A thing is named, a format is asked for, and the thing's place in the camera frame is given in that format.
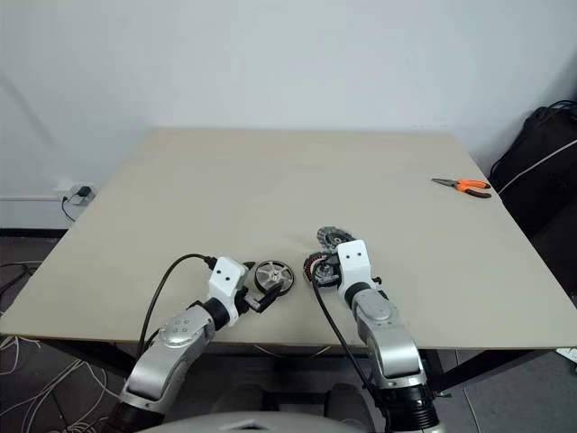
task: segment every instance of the white wall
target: white wall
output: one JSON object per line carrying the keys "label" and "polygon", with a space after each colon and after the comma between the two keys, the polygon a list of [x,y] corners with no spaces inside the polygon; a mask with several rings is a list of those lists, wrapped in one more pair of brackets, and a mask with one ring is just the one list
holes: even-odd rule
{"label": "white wall", "polygon": [[102,185],[154,125],[443,129],[486,170],[577,84],[574,0],[0,2],[0,196]]}

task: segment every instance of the black gear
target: black gear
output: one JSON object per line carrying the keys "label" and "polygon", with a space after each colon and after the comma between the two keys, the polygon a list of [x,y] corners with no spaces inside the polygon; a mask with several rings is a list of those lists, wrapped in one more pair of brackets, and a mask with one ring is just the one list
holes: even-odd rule
{"label": "black gear", "polygon": [[354,237],[338,227],[326,226],[318,229],[316,240],[321,244],[323,250],[334,252],[339,244],[354,241]]}

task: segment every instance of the black cable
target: black cable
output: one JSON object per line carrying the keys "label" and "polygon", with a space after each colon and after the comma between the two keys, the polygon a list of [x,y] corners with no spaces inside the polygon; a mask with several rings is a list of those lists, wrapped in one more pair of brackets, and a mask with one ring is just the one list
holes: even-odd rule
{"label": "black cable", "polygon": [[66,196],[63,197],[62,201],[60,202],[60,208],[62,209],[62,212],[64,212],[64,215],[66,215],[66,218],[68,218],[70,221],[72,221],[74,223],[74,222],[76,222],[76,219],[74,219],[72,216],[70,216],[69,213],[66,211],[66,208],[64,208],[64,204],[67,201],[69,201],[72,197],[74,197],[74,196],[71,196],[70,198],[68,198]]}
{"label": "black cable", "polygon": [[62,422],[64,423],[64,430],[69,431],[69,422],[66,420],[66,417],[64,416],[64,412],[62,411],[58,399],[56,398],[56,394],[54,394],[54,390],[50,391],[50,396],[54,400],[54,403],[56,404],[56,409],[58,409],[60,417],[62,418]]}
{"label": "black cable", "polygon": [[157,336],[159,334],[159,330],[157,329],[156,331],[154,331],[152,333],[151,336],[148,337],[148,340],[146,340],[146,344],[144,345],[144,350],[148,349],[151,344],[152,344],[152,340],[154,339],[155,336]]}
{"label": "black cable", "polygon": [[0,286],[0,296],[2,296],[5,291],[10,289],[12,286],[14,286],[19,280],[24,278],[26,275],[30,274],[30,268],[28,266],[26,266],[24,263],[7,263],[7,264],[0,265],[0,268],[4,268],[6,266],[21,266],[22,272],[20,272],[18,275],[16,275],[14,278],[12,278],[9,282]]}
{"label": "black cable", "polygon": [[356,370],[357,374],[361,378],[362,385],[371,394],[372,398],[377,401],[379,399],[379,397],[377,396],[376,392],[374,391],[374,387],[373,387],[372,383],[369,382],[369,380],[367,379],[367,376],[365,376],[364,372],[362,371],[361,367],[359,366],[359,363],[357,362],[356,358],[354,357],[353,352],[351,351],[351,348],[349,347],[349,345],[345,341],[343,334],[341,334],[341,331],[339,331],[338,326],[335,324],[333,318],[331,317],[331,313],[328,312],[328,309],[326,308],[325,302],[323,301],[323,298],[321,297],[321,293],[318,289],[318,286],[316,285],[316,279],[315,279],[316,269],[318,268],[318,266],[321,263],[322,262],[315,263],[315,265],[313,266],[313,270],[311,272],[313,275],[311,282],[313,284],[313,291],[315,292],[315,296],[316,296],[316,300],[318,301],[318,305],[320,305],[321,309],[323,310],[323,313],[325,313],[325,317],[326,317],[326,320],[328,321],[328,324],[331,326],[331,328],[334,331],[334,334],[336,335],[336,337],[341,342],[341,346],[343,347],[345,353],[349,357],[349,360],[353,364],[353,367]]}
{"label": "black cable", "polygon": [[162,276],[162,280],[160,280],[159,287],[156,288],[156,291],[154,292],[154,296],[152,296],[151,303],[148,306],[148,310],[146,311],[146,317],[144,318],[144,323],[142,324],[141,336],[138,340],[138,347],[136,348],[136,359],[138,359],[142,356],[142,352],[144,350],[144,339],[146,338],[146,331],[148,330],[148,324],[151,321],[151,316],[152,316],[152,312],[154,310],[154,306],[156,305],[156,301],[160,296],[160,292],[162,291],[162,288],[164,287],[166,280],[169,278],[172,271],[174,271],[174,268],[176,268],[180,262],[182,262],[186,259],[190,259],[190,258],[202,259],[209,266],[211,266],[211,263],[212,263],[211,261],[214,260],[213,257],[207,257],[207,256],[202,255],[202,254],[194,254],[194,253],[193,254],[185,254],[182,257],[179,257],[177,260],[175,260],[172,263],[172,265],[166,270],[166,272],[164,272],[164,275]]}
{"label": "black cable", "polygon": [[362,386],[367,389],[367,391],[371,395],[372,399],[374,400],[375,405],[381,410],[381,413],[383,414],[383,417],[385,418],[385,433],[388,433],[390,431],[390,414],[389,414],[389,411],[387,410],[387,408],[384,407],[384,405],[382,403],[382,398],[378,394],[378,390],[376,389],[376,386],[371,383],[371,381],[367,378],[367,376],[362,371],[361,366],[359,365],[356,358],[354,357],[353,352],[351,351],[351,348],[349,347],[346,340],[344,339],[343,334],[341,334],[341,331],[339,330],[338,326],[335,324],[333,318],[331,317],[331,313],[329,313],[328,309],[326,308],[325,302],[323,301],[323,298],[321,297],[321,293],[318,289],[318,286],[316,285],[316,279],[315,279],[316,269],[322,263],[323,262],[315,263],[315,265],[313,266],[312,272],[311,272],[311,274],[313,275],[313,278],[311,279],[311,283],[313,285],[313,291],[315,292],[316,300],[318,301],[318,305],[323,310],[323,313],[325,313],[325,317],[326,317],[326,320],[328,321],[328,324],[331,326],[334,334],[339,339],[339,342],[341,343],[341,346],[343,347],[347,357],[351,361],[351,364],[353,364],[354,369],[356,370],[357,374],[361,378]]}

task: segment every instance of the gray floor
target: gray floor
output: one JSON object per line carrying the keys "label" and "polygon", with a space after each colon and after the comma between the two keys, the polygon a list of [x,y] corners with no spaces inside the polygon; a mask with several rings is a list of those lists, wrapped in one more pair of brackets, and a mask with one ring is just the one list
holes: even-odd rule
{"label": "gray floor", "polygon": [[[0,263],[41,260],[54,245],[53,241],[48,240],[2,238]],[[9,281],[16,273],[16,269],[2,269],[0,285]],[[4,294],[0,299],[0,310],[8,308],[21,287],[22,284],[16,284]],[[0,376],[0,412],[35,395],[74,360],[44,344],[39,349],[32,343],[22,342],[20,347],[20,358],[15,372]],[[121,345],[121,348],[129,352],[133,350],[131,345]],[[0,352],[0,372],[12,367],[14,355],[13,347]],[[445,368],[455,364],[454,351],[442,351],[440,355]],[[461,351],[461,361],[471,355],[474,354]],[[95,369],[95,372],[99,377],[103,377],[100,369]],[[123,384],[120,378],[112,374],[108,374],[108,381],[109,389],[115,392],[118,392]],[[169,419],[207,413],[223,393],[238,384],[259,383],[268,391],[275,392],[325,392],[336,382],[359,383],[348,368],[333,372],[303,371],[290,376],[279,376],[271,369],[260,369],[257,363],[254,368],[249,369],[241,369],[234,364],[224,369],[193,365]],[[100,391],[101,388],[88,369],[78,369],[46,399],[30,431],[62,431],[92,406]],[[573,364],[555,353],[540,356],[505,373],[472,384],[467,387],[467,391],[483,433],[577,430],[577,375],[573,371]],[[455,387],[451,394],[451,398],[435,400],[435,406],[447,431],[475,432],[463,389]],[[114,398],[106,395],[87,418],[87,422],[105,416],[113,404]],[[24,405],[5,414],[0,419],[0,431],[20,431],[26,409]],[[321,413],[320,407],[313,406],[290,406],[282,409]],[[375,424],[382,426],[376,410],[373,415]]]}

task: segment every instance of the table leg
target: table leg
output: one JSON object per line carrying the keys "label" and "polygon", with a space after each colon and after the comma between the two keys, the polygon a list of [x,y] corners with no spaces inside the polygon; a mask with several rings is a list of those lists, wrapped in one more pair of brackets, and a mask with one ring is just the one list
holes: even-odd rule
{"label": "table leg", "polygon": [[438,371],[437,366],[432,371],[433,375],[428,378],[429,388],[433,392],[442,392],[455,385],[482,381],[547,352],[547,350],[486,350],[440,374],[435,372],[435,369]]}
{"label": "table leg", "polygon": [[42,342],[121,377],[128,377],[134,368],[134,357],[110,343],[55,339]]}

